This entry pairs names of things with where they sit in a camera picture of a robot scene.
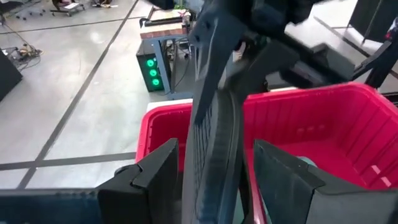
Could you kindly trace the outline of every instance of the computer tower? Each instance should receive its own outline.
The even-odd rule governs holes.
[[[163,50],[163,61],[166,68],[167,78],[170,80],[171,69],[169,58],[167,57],[166,41],[162,42],[161,48]],[[158,59],[156,58],[154,48],[149,41],[143,40],[141,42],[136,57],[148,92],[164,90],[164,84],[159,71]]]

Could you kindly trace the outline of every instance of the red plastic bin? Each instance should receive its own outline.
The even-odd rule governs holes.
[[[178,138],[183,170],[191,107],[163,106],[148,112],[141,124],[137,161]],[[364,188],[398,187],[397,133],[396,107],[357,83],[252,95],[244,104],[244,146],[252,182],[252,145],[254,139],[263,139]]]

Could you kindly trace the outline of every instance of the wooden tabletop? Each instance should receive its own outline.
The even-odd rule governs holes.
[[[174,9],[169,11],[156,10],[152,13],[152,16],[149,19],[157,20],[157,19],[173,18],[180,16],[178,12],[181,12],[181,10],[179,9]],[[181,22],[177,22],[174,24],[159,25],[159,26],[142,27],[140,31],[142,39],[165,37],[169,35],[183,35],[186,33],[187,31],[186,29],[182,28]]]

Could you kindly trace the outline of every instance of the gray concrete floor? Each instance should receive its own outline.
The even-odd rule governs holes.
[[[137,148],[147,104],[165,100],[163,96],[146,92],[136,61],[135,53],[141,41],[138,20],[146,17],[151,9],[140,0],[65,126],[54,143],[46,146],[134,1],[114,0],[114,4],[119,7],[87,6],[86,11],[73,17],[53,17],[47,13],[42,17],[30,16],[26,21],[8,19],[10,27],[21,31],[21,36],[44,54],[39,64],[22,72],[23,81],[0,102],[0,166],[29,164],[45,147],[49,148],[44,157],[46,161],[127,154],[124,159],[113,162],[30,169],[35,172],[27,188],[94,187],[112,177],[115,169],[134,162],[132,152]],[[312,16],[330,26],[344,26],[354,4],[354,0],[329,2],[314,7]],[[34,7],[50,8],[47,2]],[[22,45],[15,34],[6,32],[9,30],[0,27],[2,48]],[[296,27],[288,26],[287,32],[308,46],[326,42],[357,65],[366,58],[313,18]],[[381,91],[397,89],[398,80],[389,77]],[[0,188],[16,188],[28,170],[29,166],[0,171]]]

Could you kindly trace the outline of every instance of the green led light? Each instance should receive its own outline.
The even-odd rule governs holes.
[[[148,67],[152,67],[152,66],[155,65],[155,62],[154,62],[152,59],[149,59],[149,60],[147,61],[147,65],[148,65]]]
[[[154,86],[157,86],[157,85],[160,84],[160,81],[159,81],[157,78],[155,78],[154,80],[152,80],[152,84],[153,84]]]
[[[151,69],[151,70],[149,71],[149,75],[152,76],[152,77],[155,77],[155,76],[157,76],[157,71],[154,70],[154,69]]]

